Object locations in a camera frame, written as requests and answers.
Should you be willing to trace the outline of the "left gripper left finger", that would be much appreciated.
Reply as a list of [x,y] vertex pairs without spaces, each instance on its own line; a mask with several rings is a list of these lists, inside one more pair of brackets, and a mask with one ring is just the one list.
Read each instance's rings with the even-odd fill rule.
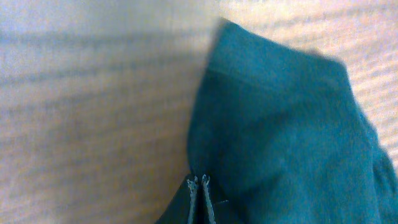
[[187,175],[155,224],[197,223],[198,177]]

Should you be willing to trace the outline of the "dark navy t-shirt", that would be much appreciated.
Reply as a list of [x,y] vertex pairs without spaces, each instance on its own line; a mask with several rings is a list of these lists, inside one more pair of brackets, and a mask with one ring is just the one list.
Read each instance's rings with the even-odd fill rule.
[[244,223],[396,223],[397,177],[346,67],[223,24],[188,160]]

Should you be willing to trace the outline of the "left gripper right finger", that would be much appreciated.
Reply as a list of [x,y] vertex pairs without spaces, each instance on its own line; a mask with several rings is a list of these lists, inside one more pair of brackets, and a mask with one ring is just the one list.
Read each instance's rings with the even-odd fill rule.
[[201,178],[204,224],[234,224],[236,214],[220,186],[209,175]]

